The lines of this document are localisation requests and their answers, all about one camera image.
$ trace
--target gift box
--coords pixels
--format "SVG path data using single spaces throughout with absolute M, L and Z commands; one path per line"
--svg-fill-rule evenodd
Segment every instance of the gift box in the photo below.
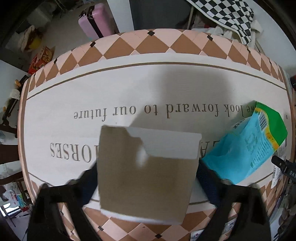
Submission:
M 52 60 L 54 51 L 44 46 L 33 58 L 28 73 L 34 74 Z

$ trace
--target cardboard box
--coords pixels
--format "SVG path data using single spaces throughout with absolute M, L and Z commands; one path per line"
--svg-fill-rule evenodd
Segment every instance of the cardboard box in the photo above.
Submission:
M 118 219 L 181 224 L 200 156 L 201 134 L 102 126 L 101 212 Z

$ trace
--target pink suitcase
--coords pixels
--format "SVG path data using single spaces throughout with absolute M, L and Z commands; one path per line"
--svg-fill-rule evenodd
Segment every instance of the pink suitcase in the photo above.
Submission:
M 79 16 L 78 24 L 90 40 L 96 40 L 114 34 L 109 15 L 103 3 L 90 6 L 83 10 Z

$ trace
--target table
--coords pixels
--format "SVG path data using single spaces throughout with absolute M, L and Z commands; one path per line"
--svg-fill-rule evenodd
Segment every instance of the table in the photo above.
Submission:
M 288 130 L 287 159 L 293 160 L 293 93 L 275 62 L 220 36 L 151 29 L 89 42 L 52 60 L 24 84 L 18 133 L 27 189 L 34 200 L 42 183 L 78 178 L 96 160 L 103 124 L 202 133 L 205 154 L 227 128 L 252 114 L 254 100 L 281 114 Z M 261 187 L 268 214 L 285 182 L 281 178 L 271 189 L 272 171 L 266 161 L 239 183 Z M 66 206 L 59 208 L 69 235 L 79 240 Z M 104 241 L 178 241 L 203 229 L 215 206 L 196 182 L 181 225 L 127 222 L 99 209 L 96 191 L 84 211 Z M 234 204 L 229 218 L 238 210 Z

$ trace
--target clutter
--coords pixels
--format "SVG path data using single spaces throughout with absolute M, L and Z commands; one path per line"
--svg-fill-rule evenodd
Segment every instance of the clutter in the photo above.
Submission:
M 79 16 L 78 24 L 90 40 L 97 40 L 115 33 L 103 3 L 83 10 Z
M 253 115 L 235 124 L 203 161 L 220 178 L 238 184 L 256 171 L 286 137 L 280 114 L 257 102 Z
M 41 44 L 41 34 L 34 25 L 31 25 L 24 32 L 19 34 L 18 47 L 21 52 L 31 52 Z
M 3 195 L 10 202 L 10 206 L 9 207 L 18 207 L 20 205 L 19 202 L 18 202 L 18 200 L 17 200 L 17 196 L 15 195 L 14 191 L 7 190 Z
M 34 74 L 52 60 L 54 51 L 47 46 L 43 46 L 42 50 L 33 58 L 28 73 Z
M 101 212 L 118 219 L 181 224 L 198 167 L 201 134 L 102 126 Z

